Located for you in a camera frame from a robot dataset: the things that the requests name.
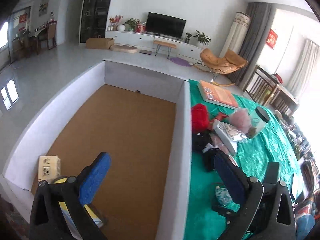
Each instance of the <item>television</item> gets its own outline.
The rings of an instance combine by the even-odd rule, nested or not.
[[[145,30],[151,33],[181,38],[185,25],[186,20],[158,13],[149,13]]]

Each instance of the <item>white cabinet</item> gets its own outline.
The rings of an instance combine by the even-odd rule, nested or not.
[[[177,54],[178,56],[185,56],[189,58],[193,58],[200,61],[200,53],[202,52],[201,48],[198,48],[196,46],[187,44],[187,43],[181,43],[179,44]]]
[[[200,53],[202,49],[184,43],[182,41],[173,40],[170,38],[159,37],[151,34],[142,34],[134,32],[119,32],[119,31],[106,31],[106,38],[114,38],[115,44],[125,44],[136,46],[140,49],[156,51],[156,44],[153,44],[154,39],[161,40],[169,43],[177,44],[177,49],[171,50],[171,56],[184,58],[189,61],[200,61]],[[161,46],[159,53],[167,54],[168,48],[166,46]]]
[[[130,43],[130,33],[125,32],[106,32],[106,38],[113,38],[115,39],[116,44],[125,44],[125,45],[133,45]]]

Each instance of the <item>orange lounge chair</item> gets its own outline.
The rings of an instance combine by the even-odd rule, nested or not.
[[[228,85],[221,85],[216,83],[215,79],[219,74],[221,75],[230,74],[248,64],[248,61],[246,61],[244,58],[240,57],[238,54],[234,53],[230,49],[227,50],[223,58],[216,57],[209,49],[204,49],[200,53],[200,58],[201,58],[201,61],[193,64],[193,66],[201,71],[212,73],[213,80],[211,81],[211,83],[217,86],[234,85],[234,83],[228,84]],[[209,68],[209,71],[205,71],[197,65],[206,66]]]

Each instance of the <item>green cloth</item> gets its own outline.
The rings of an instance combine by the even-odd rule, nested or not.
[[[198,82],[190,80],[191,106],[198,103],[204,104],[210,118],[215,117],[218,112],[227,115],[234,110],[217,106],[203,101]],[[249,112],[257,107],[257,103],[234,95],[239,107],[247,108]],[[297,174],[300,183],[298,192],[303,190],[303,178],[297,159],[292,147],[270,110],[266,109],[270,122],[252,140],[246,143],[238,143],[237,155],[234,157],[239,167],[247,176],[255,176],[260,181],[266,173],[268,162],[280,162],[280,178],[284,180],[289,188],[292,175]],[[192,153],[191,181],[188,204],[188,215],[184,240],[215,240],[226,228],[226,219],[211,210],[211,202],[215,198],[215,186],[221,186],[222,181],[216,171],[206,172],[202,158],[198,153]],[[239,205],[231,203],[228,208],[237,211]]]

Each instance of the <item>green plant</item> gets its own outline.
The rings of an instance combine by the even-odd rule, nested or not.
[[[127,20],[124,24],[128,25],[131,29],[134,29],[140,23],[139,19],[131,18]]]
[[[191,33],[186,33],[187,39],[190,39],[192,34]]]
[[[197,30],[196,30],[196,32],[197,32],[197,33],[196,33],[196,35],[195,35],[194,37],[197,38],[197,41],[199,41],[199,42],[201,42],[201,43],[203,43],[203,44],[205,44],[205,45],[208,45],[209,42],[211,42],[211,39],[210,39],[209,36],[205,36],[204,33],[200,33],[200,32],[197,31]]]

